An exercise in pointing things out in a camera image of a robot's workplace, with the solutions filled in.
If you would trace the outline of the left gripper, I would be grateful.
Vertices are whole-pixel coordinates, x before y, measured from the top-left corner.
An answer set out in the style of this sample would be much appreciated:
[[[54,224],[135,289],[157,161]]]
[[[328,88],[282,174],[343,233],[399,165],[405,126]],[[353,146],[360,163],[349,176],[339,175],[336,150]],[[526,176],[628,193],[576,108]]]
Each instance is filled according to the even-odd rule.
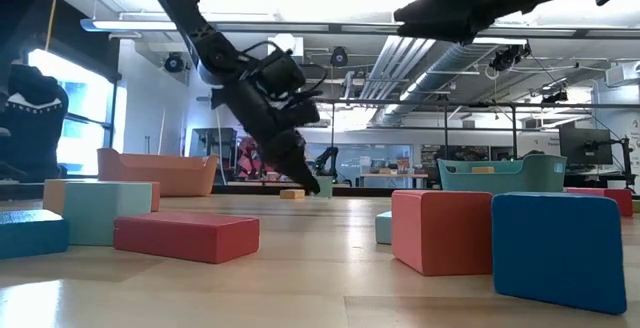
[[[318,180],[304,158],[305,143],[296,127],[316,122],[319,114],[308,96],[297,96],[294,104],[283,108],[271,105],[271,97],[293,93],[302,87],[303,75],[227,75],[214,76],[221,85],[217,100],[226,104],[244,130],[261,149],[265,161],[280,161],[279,171],[301,185],[306,192],[320,192]]]

